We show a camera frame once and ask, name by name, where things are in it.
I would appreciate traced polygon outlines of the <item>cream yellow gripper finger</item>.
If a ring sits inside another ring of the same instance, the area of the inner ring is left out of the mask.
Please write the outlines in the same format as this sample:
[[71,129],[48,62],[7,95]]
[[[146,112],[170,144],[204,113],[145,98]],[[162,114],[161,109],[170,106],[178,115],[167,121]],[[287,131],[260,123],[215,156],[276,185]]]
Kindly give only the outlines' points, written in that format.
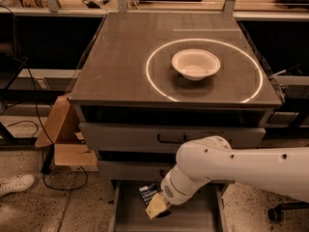
[[171,203],[162,192],[156,193],[146,208],[149,219],[165,217],[169,214]]

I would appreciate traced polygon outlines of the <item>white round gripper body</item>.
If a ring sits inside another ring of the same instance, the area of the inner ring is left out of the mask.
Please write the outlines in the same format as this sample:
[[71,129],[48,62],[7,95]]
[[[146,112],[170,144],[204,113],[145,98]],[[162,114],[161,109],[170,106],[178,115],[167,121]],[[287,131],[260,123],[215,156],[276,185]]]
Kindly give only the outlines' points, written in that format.
[[185,203],[201,186],[201,181],[187,177],[176,165],[166,174],[160,184],[163,196],[172,205]]

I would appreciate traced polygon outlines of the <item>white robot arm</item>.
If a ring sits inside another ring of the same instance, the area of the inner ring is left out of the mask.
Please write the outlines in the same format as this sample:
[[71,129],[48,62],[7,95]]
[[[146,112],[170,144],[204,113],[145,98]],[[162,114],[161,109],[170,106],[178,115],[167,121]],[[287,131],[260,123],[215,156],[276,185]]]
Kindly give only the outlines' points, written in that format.
[[182,205],[212,181],[234,181],[308,203],[309,148],[236,150],[221,136],[187,141],[147,206],[147,215],[156,218]]

